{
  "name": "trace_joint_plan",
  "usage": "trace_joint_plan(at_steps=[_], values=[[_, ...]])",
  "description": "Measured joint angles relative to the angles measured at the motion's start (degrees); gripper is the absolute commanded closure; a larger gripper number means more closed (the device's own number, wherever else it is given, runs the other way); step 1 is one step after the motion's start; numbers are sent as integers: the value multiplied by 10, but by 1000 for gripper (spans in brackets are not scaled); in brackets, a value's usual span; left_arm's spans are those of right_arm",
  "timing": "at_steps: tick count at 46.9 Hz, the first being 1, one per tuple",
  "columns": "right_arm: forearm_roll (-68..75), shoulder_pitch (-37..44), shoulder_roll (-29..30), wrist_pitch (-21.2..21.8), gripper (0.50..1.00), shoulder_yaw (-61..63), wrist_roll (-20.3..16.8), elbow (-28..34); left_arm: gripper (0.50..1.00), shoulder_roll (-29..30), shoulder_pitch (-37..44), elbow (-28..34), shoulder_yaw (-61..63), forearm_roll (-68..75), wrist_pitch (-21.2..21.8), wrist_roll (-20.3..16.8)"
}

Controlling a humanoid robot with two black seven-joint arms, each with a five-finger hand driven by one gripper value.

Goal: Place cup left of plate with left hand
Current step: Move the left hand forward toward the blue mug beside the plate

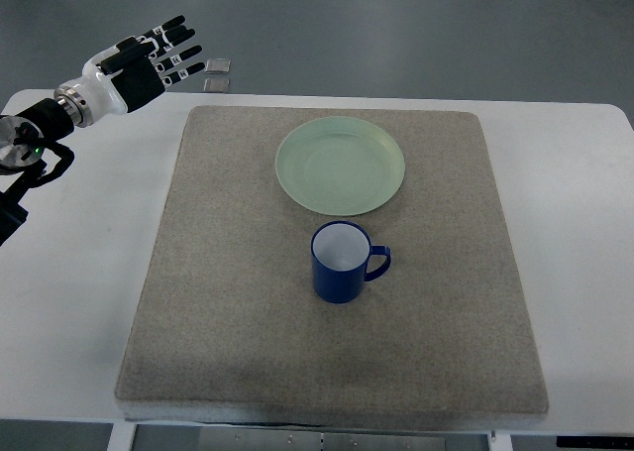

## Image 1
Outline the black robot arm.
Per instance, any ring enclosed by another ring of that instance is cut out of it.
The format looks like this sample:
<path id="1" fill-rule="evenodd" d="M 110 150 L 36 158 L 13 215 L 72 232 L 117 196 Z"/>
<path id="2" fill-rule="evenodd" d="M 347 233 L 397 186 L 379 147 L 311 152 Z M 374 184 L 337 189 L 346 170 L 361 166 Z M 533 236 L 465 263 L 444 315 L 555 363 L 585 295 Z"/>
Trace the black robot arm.
<path id="1" fill-rule="evenodd" d="M 27 220 L 20 201 L 26 193 L 60 178 L 75 154 L 60 140 L 93 121 L 88 98 L 63 85 L 17 115 L 1 117 L 1 173 L 17 179 L 1 192 L 1 240 L 8 240 Z"/>

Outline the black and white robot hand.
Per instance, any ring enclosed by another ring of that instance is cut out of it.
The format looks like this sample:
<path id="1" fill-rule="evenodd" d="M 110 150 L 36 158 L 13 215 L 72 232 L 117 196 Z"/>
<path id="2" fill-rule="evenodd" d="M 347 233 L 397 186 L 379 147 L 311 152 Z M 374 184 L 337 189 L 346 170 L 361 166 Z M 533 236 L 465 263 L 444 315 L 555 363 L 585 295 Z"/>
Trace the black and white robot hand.
<path id="1" fill-rule="evenodd" d="M 72 83 L 87 123 L 107 114 L 132 113 L 203 71 L 205 63 L 193 60 L 202 52 L 201 46 L 189 43 L 194 35 L 185 17 L 178 15 L 87 61 Z"/>

